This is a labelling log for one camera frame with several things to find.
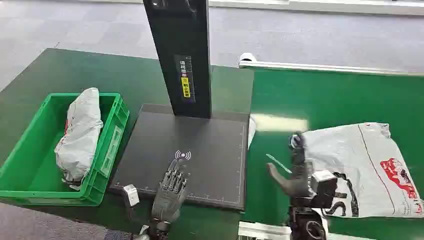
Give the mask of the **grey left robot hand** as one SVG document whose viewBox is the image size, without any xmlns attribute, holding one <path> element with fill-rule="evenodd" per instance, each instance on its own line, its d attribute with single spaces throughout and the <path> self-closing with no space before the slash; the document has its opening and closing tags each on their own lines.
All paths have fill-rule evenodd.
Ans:
<svg viewBox="0 0 424 240">
<path fill-rule="evenodd" d="M 160 222 L 172 223 L 180 215 L 187 196 L 188 179 L 184 172 L 185 159 L 174 159 L 159 182 L 152 204 L 151 216 Z"/>
</svg>

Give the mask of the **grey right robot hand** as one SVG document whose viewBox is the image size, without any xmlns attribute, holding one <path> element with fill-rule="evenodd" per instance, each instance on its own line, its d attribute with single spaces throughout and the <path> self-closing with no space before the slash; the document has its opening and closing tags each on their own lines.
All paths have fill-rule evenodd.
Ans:
<svg viewBox="0 0 424 240">
<path fill-rule="evenodd" d="M 289 197 L 309 198 L 313 195 L 309 187 L 309 175 L 312 167 L 305 160 L 305 139 L 301 132 L 292 134 L 288 147 L 291 152 L 290 178 L 286 179 L 282 176 L 271 162 L 266 164 L 267 172 Z"/>
</svg>

